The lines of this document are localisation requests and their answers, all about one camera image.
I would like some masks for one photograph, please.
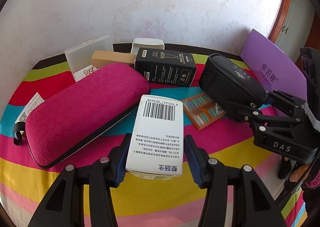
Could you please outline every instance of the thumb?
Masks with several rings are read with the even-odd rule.
[[[290,175],[290,182],[297,182],[300,177],[304,174],[304,172],[308,169],[309,164],[305,164],[300,166]],[[305,181],[309,176],[309,172],[304,176],[303,181]]]

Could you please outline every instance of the purple box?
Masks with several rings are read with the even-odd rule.
[[[280,90],[307,99],[307,81],[299,68],[281,49],[254,29],[242,49],[241,58],[265,90]]]

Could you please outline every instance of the white cabinet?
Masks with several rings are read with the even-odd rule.
[[[315,9],[309,0],[290,0],[289,9],[275,44],[293,62],[300,56],[310,34]]]

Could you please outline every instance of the floral wallpaper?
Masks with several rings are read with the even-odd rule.
[[[239,54],[252,28],[268,36],[281,0],[8,0],[0,12],[0,116],[39,60],[113,34]]]

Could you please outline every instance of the striped tablecloth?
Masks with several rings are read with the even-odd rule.
[[[182,100],[202,92],[198,79],[207,56],[194,55],[194,58],[197,73],[190,88],[151,84],[151,94]],[[249,71],[245,63],[232,61]],[[136,112],[58,165],[47,170],[39,168],[26,143],[21,146],[13,144],[14,122],[36,92],[48,99],[74,82],[64,54],[42,60],[19,85],[4,111],[0,123],[0,198],[3,207],[18,227],[28,225],[48,188],[67,164],[72,163],[77,167],[89,165],[108,155],[112,147],[121,143],[125,133],[132,132]],[[271,106],[262,106],[261,109],[264,114],[275,114]],[[196,144],[206,149],[210,157],[219,159],[227,166],[253,166],[274,197],[282,190],[283,181],[276,177],[280,157],[253,145],[248,123],[239,124],[225,116],[198,131],[184,115],[184,134],[191,134]],[[88,193],[88,186],[85,186],[85,223],[90,226]],[[200,190],[193,182],[188,164],[184,161],[181,177],[152,181],[127,173],[124,182],[119,188],[112,188],[111,194],[120,227],[192,227],[198,224],[205,190]],[[232,208],[232,189],[229,189],[228,194],[229,210]],[[288,226],[299,226],[303,213],[304,203],[300,190],[289,200],[282,215]],[[230,225],[229,216],[226,226]]]

